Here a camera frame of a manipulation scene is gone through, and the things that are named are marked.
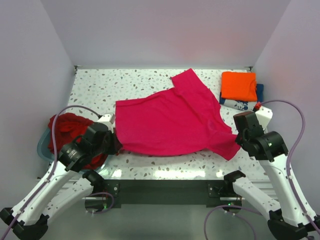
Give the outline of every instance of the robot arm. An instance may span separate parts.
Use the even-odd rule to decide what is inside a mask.
[[[255,187],[240,171],[227,174],[224,180],[230,190],[247,199],[264,216],[276,239],[299,240],[315,229],[301,209],[290,186],[286,172],[288,149],[283,138],[274,131],[264,133],[270,113],[272,116],[270,109],[262,107],[256,112],[239,113],[233,118],[239,132],[236,142],[249,153],[249,156],[259,161],[271,181],[278,201]],[[320,216],[307,202],[291,166],[290,172],[290,179],[307,209],[307,215],[320,226]]]
[[[21,202],[0,212],[0,218],[7,225],[17,217],[12,229],[19,239],[39,240],[46,233],[48,225],[65,209],[90,195],[94,188],[102,190],[104,179],[97,172],[89,170],[72,187],[57,195],[63,185],[78,175],[92,158],[100,154],[114,155],[122,147],[114,134],[113,118],[113,114],[105,114],[98,122],[90,125],[83,136],[65,144],[59,153],[51,178],[48,179],[53,171],[53,164]],[[39,190],[39,186],[43,184],[44,187]],[[35,197],[21,212],[20,209],[32,195]]]

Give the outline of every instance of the speckled countertop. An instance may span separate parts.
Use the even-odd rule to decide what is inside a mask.
[[[114,113],[117,100],[144,98],[153,93],[173,87],[170,77],[185,69],[78,69],[68,105],[82,105],[100,114]],[[246,70],[195,69],[202,82],[219,98],[221,74],[225,71]],[[69,112],[92,119],[92,113],[77,108]],[[221,106],[220,114],[225,123],[237,133],[233,115],[239,110]],[[183,156],[153,157],[124,151],[107,158],[105,167],[99,172],[106,179],[162,180],[203,179],[218,180],[225,174],[241,170],[252,181],[267,181],[258,161],[242,149],[230,161],[203,150]]]

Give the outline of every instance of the white wall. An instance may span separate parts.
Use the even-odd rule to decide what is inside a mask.
[[[2,0],[0,33],[2,209],[17,204],[43,172],[37,143],[49,118],[67,104],[73,65],[40,0]],[[0,221],[0,236],[4,229]]]
[[[290,0],[42,0],[75,65],[253,66]]]
[[[254,70],[265,84],[267,100],[285,99],[302,108],[306,129],[293,155],[292,167],[306,198],[320,213],[320,1],[292,0],[268,41]],[[289,147],[301,128],[299,115],[284,103],[274,111],[272,130],[283,135]]]

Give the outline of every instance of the purple cable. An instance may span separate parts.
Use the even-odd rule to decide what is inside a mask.
[[[112,207],[113,207],[114,204],[115,204],[115,198],[114,198],[114,196],[112,196],[112,195],[111,195],[110,193],[108,193],[108,192],[97,192],[97,193],[90,194],[88,197],[92,197],[92,196],[96,196],[96,195],[100,195],[100,194],[105,194],[105,195],[109,196],[109,197],[112,199],[112,203],[111,203],[111,205],[110,205],[107,209],[103,209],[102,211],[93,212],[93,214],[104,214],[104,213],[108,212],[110,209],[112,209]]]
[[[301,111],[301,109],[295,105],[294,103],[290,102],[290,101],[286,101],[286,100],[280,100],[280,99],[276,99],[276,100],[270,100],[270,101],[264,101],[262,102],[261,104],[264,105],[264,104],[268,104],[268,103],[273,103],[273,102],[282,102],[282,103],[286,103],[286,104],[289,104],[291,106],[293,106],[300,114],[301,116],[301,119],[302,119],[302,127],[301,127],[301,131],[299,133],[299,136],[298,138],[296,139],[296,141],[294,142],[291,150],[289,151],[289,154],[288,154],[288,157],[286,159],[286,163],[285,163],[285,167],[286,167],[286,174],[289,176],[291,176],[291,173],[290,173],[290,164],[291,164],[291,157],[298,145],[298,143],[300,142],[304,132],[305,132],[305,128],[306,128],[306,120],[305,120],[305,116],[303,114],[303,112]],[[296,198],[296,200],[298,201],[302,211],[304,212],[304,214],[307,213],[307,209],[305,208],[301,198],[299,197],[299,194],[297,192],[297,189],[294,185],[294,182],[292,181],[292,179],[288,178],[289,180],[289,184],[291,186],[291,189],[292,189],[292,192]],[[308,221],[310,222],[310,224],[314,227],[314,229],[316,230],[316,232],[320,235],[320,229],[317,227],[317,225],[314,223],[314,221],[312,220],[311,216],[309,216],[308,214],[305,215],[306,218],[308,219]]]
[[[247,208],[247,207],[243,207],[243,206],[235,206],[235,205],[221,205],[221,206],[216,206],[215,208],[213,208],[212,210],[210,210],[208,212],[208,214],[205,216],[205,219],[204,219],[204,224],[203,224],[203,232],[204,232],[204,236],[205,236],[205,239],[208,240],[208,236],[207,236],[207,221],[208,221],[208,218],[210,216],[210,214],[217,210],[217,209],[222,209],[222,208],[235,208],[235,209],[243,209],[243,210],[246,210],[248,212],[251,212],[251,213],[254,213],[254,214],[258,214],[258,215],[261,215],[260,212],[256,211],[256,210],[253,210],[253,209],[250,209],[250,208]],[[235,215],[236,217],[240,218],[241,220],[245,221],[249,227],[251,228],[252,232],[253,232],[253,237],[254,237],[254,240],[257,240],[257,233],[254,229],[254,227],[248,222],[248,220],[246,220],[243,216],[240,216],[240,215]]]
[[[57,163],[58,163],[58,151],[57,151],[57,143],[56,143],[56,134],[55,134],[55,129],[56,129],[56,122],[58,119],[58,116],[65,110],[69,109],[69,108],[82,108],[82,109],[86,109],[92,113],[94,113],[95,115],[97,115],[98,117],[100,116],[97,112],[95,112],[94,110],[86,107],[86,106],[81,106],[81,105],[70,105],[65,107],[64,109],[62,109],[58,114],[55,115],[53,122],[52,122],[52,142],[53,142],[53,152],[54,152],[54,161],[53,161],[53,167],[52,167],[52,171],[49,173],[47,180],[50,180],[50,178],[52,177],[52,175],[54,174],[56,167],[57,167]],[[34,197],[42,190],[42,188],[46,185],[47,183],[44,182],[42,183],[37,190],[34,191],[34,193],[29,197],[28,200],[25,201],[25,203],[22,205],[22,207],[20,208],[20,212],[22,213],[24,211],[24,209],[27,207],[27,205],[32,201],[32,199],[34,199]],[[0,238],[0,240],[5,240],[6,236],[8,235],[8,233],[10,232],[10,229],[12,228],[12,226],[15,224],[16,220],[19,218],[20,213],[18,213],[13,220],[11,221],[11,223],[9,224],[9,226],[7,227],[7,229],[4,231],[4,234],[2,235],[2,237]]]

